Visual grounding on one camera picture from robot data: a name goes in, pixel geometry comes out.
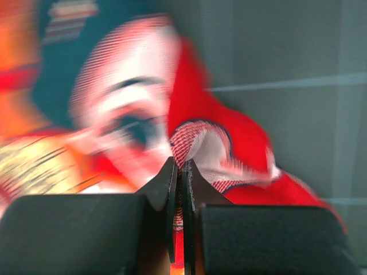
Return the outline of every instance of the eyebrow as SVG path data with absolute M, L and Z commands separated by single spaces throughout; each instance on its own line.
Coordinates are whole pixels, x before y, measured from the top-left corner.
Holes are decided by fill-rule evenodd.
M 108 93 L 111 93 L 117 89 L 126 88 L 134 84 L 154 85 L 154 84 L 161 84 L 163 82 L 164 82 L 163 80 L 155 77 L 145 77 L 145 76 L 133 77 L 113 85 L 110 89 L 108 89 Z

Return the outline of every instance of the cloth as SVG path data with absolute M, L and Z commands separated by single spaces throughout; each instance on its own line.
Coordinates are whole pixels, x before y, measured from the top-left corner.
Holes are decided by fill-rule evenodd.
M 233 203 L 331 209 L 277 168 L 258 124 L 208 92 L 190 42 L 147 1 L 40 3 L 42 66 L 0 74 L 3 209 L 26 194 L 134 192 L 172 155 Z M 175 232 L 171 273 L 183 274 L 180 214 Z

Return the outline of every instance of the cartoon character print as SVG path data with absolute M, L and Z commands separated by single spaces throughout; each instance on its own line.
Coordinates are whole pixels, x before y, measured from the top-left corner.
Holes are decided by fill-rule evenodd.
M 71 139 L 103 151 L 137 188 L 171 156 L 166 134 L 179 40 L 166 18 L 129 22 L 96 47 L 77 79 L 71 114 L 83 130 Z

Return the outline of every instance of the clothing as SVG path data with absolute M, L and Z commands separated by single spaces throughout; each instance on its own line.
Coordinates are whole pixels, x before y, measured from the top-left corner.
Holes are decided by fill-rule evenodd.
M 30 98 L 47 128 L 17 137 L 7 136 L 6 128 L 0 132 L 6 137 L 0 154 L 7 156 L 0 159 L 3 201 L 10 203 L 14 190 L 29 194 L 23 187 L 30 185 L 33 193 L 133 192 L 173 155 L 179 167 L 194 159 L 202 176 L 235 204 L 330 209 L 277 168 L 258 124 L 207 91 L 204 66 L 166 17 L 152 15 L 159 10 L 143 0 L 81 0 L 80 13 L 70 13 L 68 5 L 76 2 L 41 2 L 42 71 Z M 24 158 L 16 158 L 25 148 Z M 43 166 L 31 167 L 32 175 L 21 173 L 26 162 L 50 154 Z M 59 179 L 56 186 L 35 184 L 49 174 Z M 182 217 L 175 222 L 171 273 L 183 274 Z

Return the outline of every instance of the cartoon face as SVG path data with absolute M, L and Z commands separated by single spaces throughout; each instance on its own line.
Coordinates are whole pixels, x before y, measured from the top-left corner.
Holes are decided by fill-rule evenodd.
M 135 20 L 101 42 L 75 87 L 78 126 L 137 187 L 171 156 L 166 115 L 178 53 L 178 36 L 164 18 Z

